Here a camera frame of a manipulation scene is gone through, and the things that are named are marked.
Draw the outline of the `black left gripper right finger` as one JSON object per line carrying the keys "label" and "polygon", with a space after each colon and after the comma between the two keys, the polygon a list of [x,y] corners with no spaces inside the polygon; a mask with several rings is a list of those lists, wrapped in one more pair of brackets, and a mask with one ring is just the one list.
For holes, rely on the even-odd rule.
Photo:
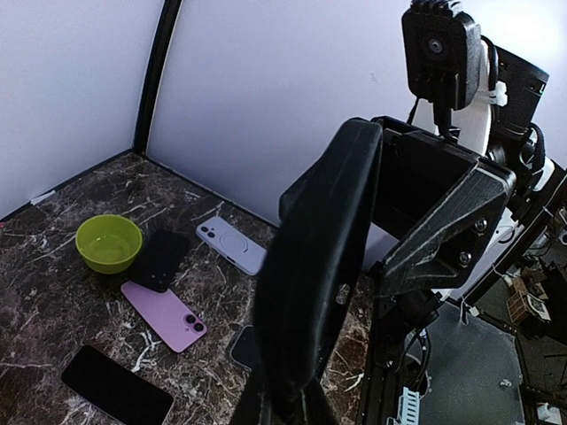
{"label": "black left gripper right finger", "polygon": [[305,424],[338,424],[322,386],[317,380],[312,380],[303,390],[303,416]]}

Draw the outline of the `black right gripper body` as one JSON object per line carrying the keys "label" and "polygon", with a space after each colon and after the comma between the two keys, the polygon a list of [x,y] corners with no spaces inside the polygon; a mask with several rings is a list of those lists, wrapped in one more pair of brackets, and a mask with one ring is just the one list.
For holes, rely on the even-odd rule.
{"label": "black right gripper body", "polygon": [[378,294],[457,289],[467,282],[514,192],[515,173],[456,143],[390,117],[373,222],[397,239]]}

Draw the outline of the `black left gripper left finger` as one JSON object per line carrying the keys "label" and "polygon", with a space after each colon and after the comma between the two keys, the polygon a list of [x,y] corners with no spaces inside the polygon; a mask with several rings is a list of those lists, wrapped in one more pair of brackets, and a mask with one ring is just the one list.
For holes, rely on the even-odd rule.
{"label": "black left gripper left finger", "polygon": [[256,365],[232,414],[234,425],[272,425],[273,409],[263,366]]}

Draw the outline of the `black phone purple edge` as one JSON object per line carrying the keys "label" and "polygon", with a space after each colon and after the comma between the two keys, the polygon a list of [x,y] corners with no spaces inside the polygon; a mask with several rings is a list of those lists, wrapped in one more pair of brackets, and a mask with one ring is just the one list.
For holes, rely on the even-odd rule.
{"label": "black phone purple edge", "polygon": [[163,424],[174,398],[90,345],[61,374],[62,382],[97,409],[123,424]]}

